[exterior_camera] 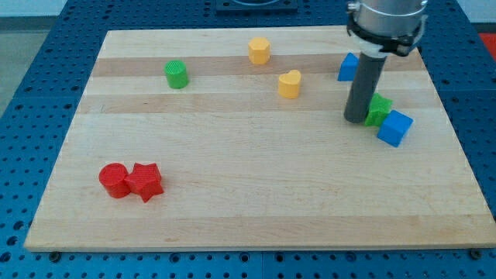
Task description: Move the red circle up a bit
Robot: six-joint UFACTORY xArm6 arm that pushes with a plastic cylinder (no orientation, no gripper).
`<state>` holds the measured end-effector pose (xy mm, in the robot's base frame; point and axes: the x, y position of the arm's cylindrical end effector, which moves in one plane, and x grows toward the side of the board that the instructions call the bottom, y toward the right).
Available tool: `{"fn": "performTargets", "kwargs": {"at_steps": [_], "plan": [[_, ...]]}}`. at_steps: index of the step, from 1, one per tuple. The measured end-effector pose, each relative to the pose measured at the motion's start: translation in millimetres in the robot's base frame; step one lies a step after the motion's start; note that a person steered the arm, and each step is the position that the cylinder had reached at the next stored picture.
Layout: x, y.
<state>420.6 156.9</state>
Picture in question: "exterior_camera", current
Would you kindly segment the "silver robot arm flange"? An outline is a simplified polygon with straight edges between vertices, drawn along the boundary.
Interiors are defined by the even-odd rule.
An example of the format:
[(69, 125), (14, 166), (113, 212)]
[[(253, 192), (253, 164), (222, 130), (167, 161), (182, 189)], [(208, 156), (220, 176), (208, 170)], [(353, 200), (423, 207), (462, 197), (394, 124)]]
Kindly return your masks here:
[(427, 0), (353, 0), (346, 31), (362, 54), (407, 57), (425, 32)]

